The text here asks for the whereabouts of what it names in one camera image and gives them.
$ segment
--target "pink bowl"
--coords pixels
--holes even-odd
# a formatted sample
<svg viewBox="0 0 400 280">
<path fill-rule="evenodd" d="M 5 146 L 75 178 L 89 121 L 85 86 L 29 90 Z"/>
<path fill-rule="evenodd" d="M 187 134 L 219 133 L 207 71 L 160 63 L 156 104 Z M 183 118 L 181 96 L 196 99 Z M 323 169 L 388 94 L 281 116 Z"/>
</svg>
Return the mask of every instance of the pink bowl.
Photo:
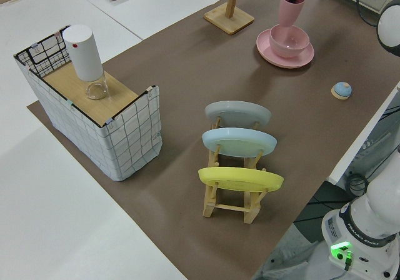
<svg viewBox="0 0 400 280">
<path fill-rule="evenodd" d="M 269 32 L 272 51 L 278 56 L 291 58 L 298 56 L 310 43 L 310 39 L 301 28 L 276 25 Z"/>
</svg>

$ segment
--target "light blue plate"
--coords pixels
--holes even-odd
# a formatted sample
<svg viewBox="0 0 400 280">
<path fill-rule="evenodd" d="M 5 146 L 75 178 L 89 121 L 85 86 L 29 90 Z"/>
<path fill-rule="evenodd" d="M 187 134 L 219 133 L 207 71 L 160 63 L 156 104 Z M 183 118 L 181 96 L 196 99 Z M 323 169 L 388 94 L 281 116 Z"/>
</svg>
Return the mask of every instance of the light blue plate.
<svg viewBox="0 0 400 280">
<path fill-rule="evenodd" d="M 244 101 L 219 101 L 206 106 L 206 116 L 215 123 L 221 118 L 221 127 L 253 128 L 256 122 L 264 127 L 271 112 L 261 105 Z"/>
<path fill-rule="evenodd" d="M 257 157 L 271 153 L 276 146 L 276 138 L 261 131 L 243 128 L 218 128 L 205 132 L 202 141 L 206 148 L 219 154 L 233 157 Z"/>
</svg>

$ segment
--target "white cylindrical dispenser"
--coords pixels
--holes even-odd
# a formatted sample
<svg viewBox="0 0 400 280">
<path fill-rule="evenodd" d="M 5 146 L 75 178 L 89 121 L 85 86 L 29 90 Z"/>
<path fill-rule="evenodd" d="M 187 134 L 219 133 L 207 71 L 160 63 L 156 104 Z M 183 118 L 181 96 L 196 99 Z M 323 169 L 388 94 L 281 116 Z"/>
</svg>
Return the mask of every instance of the white cylindrical dispenser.
<svg viewBox="0 0 400 280">
<path fill-rule="evenodd" d="M 85 25 L 73 25 L 64 30 L 62 37 L 78 78 L 88 83 L 86 96 L 89 99 L 107 96 L 106 78 L 92 30 Z"/>
</svg>

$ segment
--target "brown table mat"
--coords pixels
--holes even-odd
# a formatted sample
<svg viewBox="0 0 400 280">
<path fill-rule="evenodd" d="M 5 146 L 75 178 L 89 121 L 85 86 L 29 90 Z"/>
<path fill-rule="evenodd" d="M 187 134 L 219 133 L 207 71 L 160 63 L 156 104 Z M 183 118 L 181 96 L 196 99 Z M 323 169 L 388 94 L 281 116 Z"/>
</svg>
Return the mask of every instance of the brown table mat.
<svg viewBox="0 0 400 280">
<path fill-rule="evenodd" d="M 260 32 L 277 23 L 279 0 L 237 0 L 255 17 L 229 36 L 203 19 L 209 6 L 105 63 L 133 91 L 160 87 L 160 155 L 123 182 L 113 182 L 51 127 L 40 104 L 29 109 L 135 220 L 189 279 L 250 279 L 321 183 L 398 82 L 398 58 L 383 50 L 375 29 L 347 0 L 306 0 L 296 25 L 311 39 L 315 57 L 295 70 L 267 63 L 256 49 Z M 331 96 L 347 81 L 347 101 Z M 253 224 L 241 212 L 215 209 L 202 217 L 204 185 L 198 169 L 208 152 L 201 134 L 215 101 L 258 103 L 272 112 L 263 129 L 277 138 L 264 166 L 285 180 L 268 194 Z M 239 194 L 224 193 L 239 204 Z"/>
</svg>

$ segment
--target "wooden square base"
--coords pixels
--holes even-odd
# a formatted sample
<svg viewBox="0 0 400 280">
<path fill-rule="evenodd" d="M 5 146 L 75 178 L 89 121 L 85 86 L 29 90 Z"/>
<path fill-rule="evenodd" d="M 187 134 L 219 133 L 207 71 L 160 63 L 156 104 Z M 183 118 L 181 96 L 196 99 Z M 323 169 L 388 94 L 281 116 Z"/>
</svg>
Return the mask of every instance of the wooden square base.
<svg viewBox="0 0 400 280">
<path fill-rule="evenodd" d="M 214 8 L 207 12 L 204 18 L 230 35 L 237 33 L 254 21 L 250 14 L 237 7 L 234 9 L 233 17 L 229 19 L 225 16 L 226 6 L 227 3 L 224 3 Z"/>
</svg>

